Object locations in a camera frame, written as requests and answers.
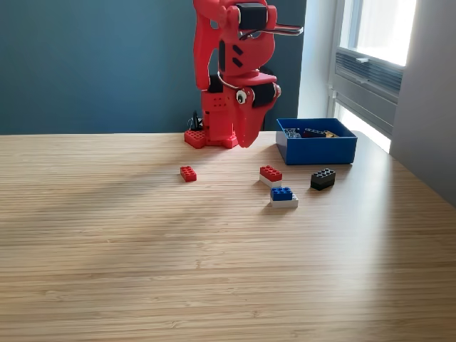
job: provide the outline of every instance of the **blue plastic box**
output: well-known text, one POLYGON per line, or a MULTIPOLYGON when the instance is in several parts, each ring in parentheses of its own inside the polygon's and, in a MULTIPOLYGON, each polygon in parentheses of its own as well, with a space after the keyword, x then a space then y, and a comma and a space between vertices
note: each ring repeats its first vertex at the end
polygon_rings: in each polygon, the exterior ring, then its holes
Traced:
POLYGON ((355 160, 358 138, 337 119, 277 119, 277 123, 277 147, 287 165, 351 164, 355 160), (290 139, 284 128, 329 130, 338 138, 290 139))

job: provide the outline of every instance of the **lego brick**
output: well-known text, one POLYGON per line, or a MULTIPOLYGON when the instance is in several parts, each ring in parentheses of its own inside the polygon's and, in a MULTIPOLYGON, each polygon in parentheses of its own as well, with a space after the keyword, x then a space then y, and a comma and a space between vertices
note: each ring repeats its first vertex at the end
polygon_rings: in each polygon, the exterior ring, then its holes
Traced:
POLYGON ((277 182, 279 180, 282 180, 282 174, 280 173, 280 171, 274 169, 270 165, 260 167, 259 174, 267 178, 271 182, 277 182))
POLYGON ((320 130, 304 129, 304 138, 326 138, 326 133, 320 130))
POLYGON ((291 201, 293 192, 289 187, 273 187, 271 189, 271 198, 274 201, 291 201))
POLYGON ((332 187, 336 181, 335 180, 330 180, 329 182, 323 183, 323 184, 318 184, 315 182, 311 182, 311 188, 321 191, 325 190, 327 187, 332 187))
POLYGON ((182 166, 180 174, 185 182, 194 182, 197 180, 197 173, 190 166, 182 166))
POLYGON ((273 208, 297 208, 299 199, 295 194, 293 194, 291 201, 274 201, 271 197, 270 203, 273 208))
POLYGON ((336 172, 330 169, 322 169, 312 175, 311 182, 322 185, 336 179, 336 172))
POLYGON ((324 132, 325 132, 327 138, 339 138, 338 135, 336 135, 328 130, 325 130, 324 132))
POLYGON ((260 175, 259 180, 261 180, 264 184, 266 184, 268 187, 281 187, 282 186, 282 181, 278 180, 276 182, 271 182, 268 180, 265 176, 260 175))
POLYGON ((194 148, 203 148, 206 145, 206 133, 203 130, 188 130, 184 140, 194 148))
POLYGON ((289 139, 301 138, 301 131, 299 128, 284 128, 284 132, 289 139))

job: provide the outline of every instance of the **black lego brick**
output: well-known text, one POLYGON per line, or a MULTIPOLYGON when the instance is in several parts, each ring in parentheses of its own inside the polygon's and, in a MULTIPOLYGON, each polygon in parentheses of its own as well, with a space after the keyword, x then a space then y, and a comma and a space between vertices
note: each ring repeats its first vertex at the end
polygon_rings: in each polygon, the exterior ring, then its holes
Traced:
POLYGON ((323 185, 328 182, 334 182, 335 180, 336 171, 330 169, 322 169, 322 171, 315 172, 311 178, 311 182, 318 185, 323 185))
POLYGON ((304 130, 304 138, 326 138, 326 133, 321 132, 320 130, 312 130, 311 128, 306 128, 304 130))
POLYGON ((323 184, 317 184, 315 182, 311 182, 311 188, 321 191, 321 190, 326 189, 327 187, 332 187, 335 182, 336 182, 335 180, 331 180, 331 181, 323 183, 323 184))

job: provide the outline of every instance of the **stacked lego bricks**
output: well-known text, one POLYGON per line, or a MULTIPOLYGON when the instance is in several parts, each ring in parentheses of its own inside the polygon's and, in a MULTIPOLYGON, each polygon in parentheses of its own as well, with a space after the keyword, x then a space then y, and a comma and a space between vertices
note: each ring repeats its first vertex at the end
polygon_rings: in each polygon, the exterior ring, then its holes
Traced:
POLYGON ((281 187, 282 173, 270 165, 263 166, 259 169, 259 180, 268 187, 281 187))
POLYGON ((299 200, 289 187, 273 187, 270 203, 273 208, 297 208, 299 200))

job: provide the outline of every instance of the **teal wall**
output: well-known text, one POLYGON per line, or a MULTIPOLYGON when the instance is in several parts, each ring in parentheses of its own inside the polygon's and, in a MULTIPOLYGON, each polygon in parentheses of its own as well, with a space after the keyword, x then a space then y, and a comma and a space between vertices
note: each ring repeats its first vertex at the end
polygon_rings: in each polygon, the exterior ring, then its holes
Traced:
MULTIPOLYGON (((269 3, 304 24, 305 0, 269 3)), ((0 134, 185 130, 194 32, 191 0, 0 0, 0 134)), ((302 37, 277 36, 266 128, 297 114, 301 54, 302 37)))

